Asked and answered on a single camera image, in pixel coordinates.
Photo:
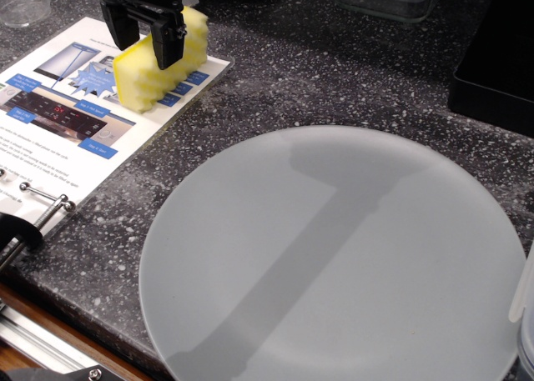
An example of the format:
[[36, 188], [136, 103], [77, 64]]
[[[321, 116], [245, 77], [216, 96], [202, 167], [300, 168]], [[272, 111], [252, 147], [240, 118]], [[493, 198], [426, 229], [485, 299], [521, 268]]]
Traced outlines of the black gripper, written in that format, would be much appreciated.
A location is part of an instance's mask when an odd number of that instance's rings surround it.
[[100, 1], [103, 18], [120, 50], [129, 48], [139, 40], [139, 24], [128, 14], [128, 11], [132, 11], [139, 13], [143, 21], [153, 22], [150, 28], [153, 48], [161, 70], [183, 58], [186, 27], [180, 0]]

